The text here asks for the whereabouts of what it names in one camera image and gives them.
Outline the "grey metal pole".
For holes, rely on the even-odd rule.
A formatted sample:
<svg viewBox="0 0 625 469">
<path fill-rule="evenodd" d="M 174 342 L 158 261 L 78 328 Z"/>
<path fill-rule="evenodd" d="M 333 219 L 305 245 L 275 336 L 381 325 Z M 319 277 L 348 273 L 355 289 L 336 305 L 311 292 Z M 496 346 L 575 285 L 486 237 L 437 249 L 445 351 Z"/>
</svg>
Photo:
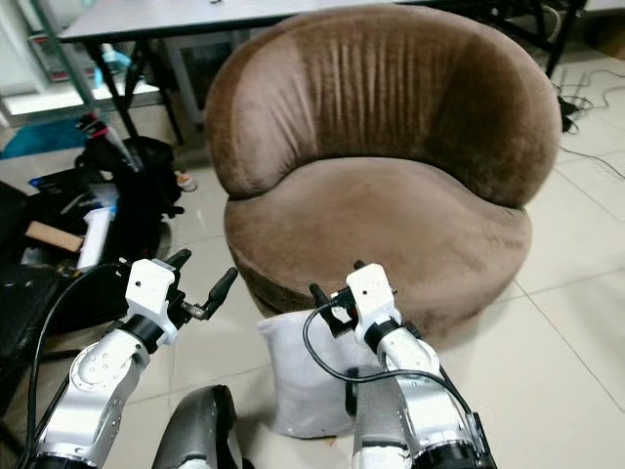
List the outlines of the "grey metal pole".
<svg viewBox="0 0 625 469">
<path fill-rule="evenodd" d="M 57 49 L 55 55 L 57 55 L 63 67 L 65 67 L 68 82 L 70 82 L 77 94 L 77 98 L 82 103 L 80 110 L 84 113 L 98 113 L 99 107 L 97 106 L 93 90 L 89 88 L 84 77 L 82 77 L 81 67 L 72 56 L 71 46 L 63 43 L 60 39 L 62 28 L 58 26 L 57 20 L 55 20 L 53 9 L 49 8 L 49 0 L 32 0 L 32 3 L 34 3 L 32 9 L 37 13 L 44 32 L 48 35 L 49 43 Z"/>
</svg>

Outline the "grey white pillow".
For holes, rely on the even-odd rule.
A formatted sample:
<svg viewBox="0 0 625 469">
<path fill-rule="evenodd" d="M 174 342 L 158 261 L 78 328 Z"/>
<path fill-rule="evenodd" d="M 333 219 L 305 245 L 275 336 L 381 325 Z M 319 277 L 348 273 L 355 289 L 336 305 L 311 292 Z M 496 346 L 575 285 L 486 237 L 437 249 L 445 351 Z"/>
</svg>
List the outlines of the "grey white pillow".
<svg viewBox="0 0 625 469">
<path fill-rule="evenodd" d="M 310 357 L 303 341 L 308 310 L 264 319 L 256 329 L 264 336 L 275 375 L 277 396 L 273 429 L 299 439 L 347 435 L 355 420 L 347 412 L 347 384 L 332 378 Z M 313 318 L 310 343 L 326 365 L 343 374 L 365 375 L 380 369 L 378 358 L 351 332 L 335 338 L 321 317 Z"/>
</svg>

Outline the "grey robot leg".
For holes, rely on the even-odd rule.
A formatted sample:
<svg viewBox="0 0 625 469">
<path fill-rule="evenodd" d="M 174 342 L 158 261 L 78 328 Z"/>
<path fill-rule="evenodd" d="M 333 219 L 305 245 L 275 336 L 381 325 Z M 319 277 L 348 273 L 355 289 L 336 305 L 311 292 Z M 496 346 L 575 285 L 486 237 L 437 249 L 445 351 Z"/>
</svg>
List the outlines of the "grey robot leg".
<svg viewBox="0 0 625 469">
<path fill-rule="evenodd" d="M 395 380 L 350 384 L 349 398 L 355 410 L 352 469 L 410 469 L 409 433 Z"/>
<path fill-rule="evenodd" d="M 192 390 L 171 414 L 152 469 L 246 469 L 236 423 L 227 385 Z"/>
</svg>

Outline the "grey left robot leg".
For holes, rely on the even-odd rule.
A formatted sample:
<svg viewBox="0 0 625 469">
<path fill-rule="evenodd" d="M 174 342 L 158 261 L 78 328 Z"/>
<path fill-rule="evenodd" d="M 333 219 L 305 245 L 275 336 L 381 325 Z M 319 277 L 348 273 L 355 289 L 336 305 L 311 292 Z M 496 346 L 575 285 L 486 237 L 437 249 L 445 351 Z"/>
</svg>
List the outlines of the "grey left robot leg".
<svg viewBox="0 0 625 469">
<path fill-rule="evenodd" d="M 192 390 L 171 414 L 152 469 L 246 469 L 236 423 L 227 385 Z"/>
</svg>

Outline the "brown wooden block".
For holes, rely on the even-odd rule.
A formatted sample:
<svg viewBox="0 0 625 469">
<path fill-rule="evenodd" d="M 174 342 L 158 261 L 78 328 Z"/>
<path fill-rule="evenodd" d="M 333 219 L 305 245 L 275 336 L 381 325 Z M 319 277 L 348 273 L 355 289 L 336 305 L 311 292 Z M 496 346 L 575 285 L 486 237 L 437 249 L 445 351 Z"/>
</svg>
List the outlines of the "brown wooden block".
<svg viewBox="0 0 625 469">
<path fill-rule="evenodd" d="M 81 249 L 84 238 L 79 235 L 60 231 L 60 229 L 51 227 L 41 222 L 31 222 L 28 224 L 25 235 L 35 240 L 44 242 L 55 247 L 61 247 L 70 253 L 77 253 Z"/>
</svg>

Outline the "light blue plastic item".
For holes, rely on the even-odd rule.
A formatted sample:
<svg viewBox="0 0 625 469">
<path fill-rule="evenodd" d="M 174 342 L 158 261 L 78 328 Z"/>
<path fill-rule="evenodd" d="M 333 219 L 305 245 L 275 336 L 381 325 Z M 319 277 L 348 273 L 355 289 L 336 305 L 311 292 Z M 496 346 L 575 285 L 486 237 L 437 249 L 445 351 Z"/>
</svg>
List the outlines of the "light blue plastic item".
<svg viewBox="0 0 625 469">
<path fill-rule="evenodd" d="M 111 44 L 103 44 L 100 49 L 102 49 L 102 57 L 108 74 L 117 75 L 128 71 L 131 65 L 131 58 L 128 54 L 117 51 Z"/>
</svg>

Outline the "grey cabinet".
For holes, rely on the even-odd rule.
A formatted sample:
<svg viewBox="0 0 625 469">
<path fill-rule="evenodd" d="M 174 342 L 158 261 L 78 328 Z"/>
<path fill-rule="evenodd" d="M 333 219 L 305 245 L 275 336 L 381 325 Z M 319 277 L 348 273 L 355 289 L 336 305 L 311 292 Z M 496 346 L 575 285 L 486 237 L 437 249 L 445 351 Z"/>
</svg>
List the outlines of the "grey cabinet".
<svg viewBox="0 0 625 469">
<path fill-rule="evenodd" d="M 216 72 L 238 44 L 235 34 L 214 32 L 162 40 L 171 71 L 174 72 L 179 100 L 191 124 L 204 124 L 207 90 Z"/>
</svg>

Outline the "grey right robot leg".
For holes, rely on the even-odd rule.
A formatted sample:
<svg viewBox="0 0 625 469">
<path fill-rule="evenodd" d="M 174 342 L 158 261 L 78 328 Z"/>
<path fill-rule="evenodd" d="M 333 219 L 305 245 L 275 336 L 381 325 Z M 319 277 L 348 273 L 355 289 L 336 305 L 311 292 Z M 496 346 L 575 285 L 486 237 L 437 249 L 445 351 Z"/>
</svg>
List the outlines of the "grey right robot leg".
<svg viewBox="0 0 625 469">
<path fill-rule="evenodd" d="M 350 384 L 349 398 L 355 410 L 352 469 L 410 469 L 409 433 L 395 380 Z"/>
</svg>

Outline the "brown round velvet sofa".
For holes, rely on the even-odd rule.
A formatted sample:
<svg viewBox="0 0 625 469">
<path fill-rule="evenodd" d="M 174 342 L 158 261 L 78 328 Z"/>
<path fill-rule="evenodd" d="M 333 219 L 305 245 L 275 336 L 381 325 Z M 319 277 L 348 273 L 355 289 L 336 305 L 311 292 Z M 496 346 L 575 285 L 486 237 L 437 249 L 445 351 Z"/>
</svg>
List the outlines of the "brown round velvet sofa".
<svg viewBox="0 0 625 469">
<path fill-rule="evenodd" d="M 548 76 L 503 32 L 428 6 L 312 12 L 247 40 L 207 94 L 225 241 L 264 316 L 378 263 L 442 341 L 500 298 L 553 170 Z"/>
</svg>

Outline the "teal floor mat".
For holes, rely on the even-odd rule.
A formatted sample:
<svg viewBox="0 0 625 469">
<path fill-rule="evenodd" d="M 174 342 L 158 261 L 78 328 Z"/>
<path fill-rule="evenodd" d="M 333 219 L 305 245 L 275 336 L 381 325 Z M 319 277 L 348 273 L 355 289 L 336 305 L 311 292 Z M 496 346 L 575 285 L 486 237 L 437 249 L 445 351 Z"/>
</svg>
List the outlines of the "teal floor mat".
<svg viewBox="0 0 625 469">
<path fill-rule="evenodd" d="M 88 137 L 77 129 L 79 121 L 62 119 L 40 122 L 20 128 L 0 153 L 0 159 L 18 157 L 51 151 L 84 148 Z"/>
</svg>

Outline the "black open equipment case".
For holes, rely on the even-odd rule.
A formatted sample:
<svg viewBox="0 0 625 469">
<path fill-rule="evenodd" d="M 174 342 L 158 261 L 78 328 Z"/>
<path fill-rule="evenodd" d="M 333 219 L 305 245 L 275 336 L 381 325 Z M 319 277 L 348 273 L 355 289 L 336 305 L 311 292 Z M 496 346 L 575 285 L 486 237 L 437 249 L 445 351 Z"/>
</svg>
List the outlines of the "black open equipment case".
<svg viewBox="0 0 625 469">
<path fill-rule="evenodd" d="M 1 183 L 0 269 L 0 414 L 25 401 L 25 379 L 35 341 L 44 324 L 49 336 L 121 319 L 126 303 L 116 272 L 96 273 L 72 289 L 53 316 L 49 310 L 79 272 L 77 258 L 48 242 L 28 237 L 28 225 L 41 222 L 81 231 L 84 215 L 100 205 L 115 204 L 120 192 L 113 182 L 72 176 L 61 188 L 26 193 Z"/>
</svg>

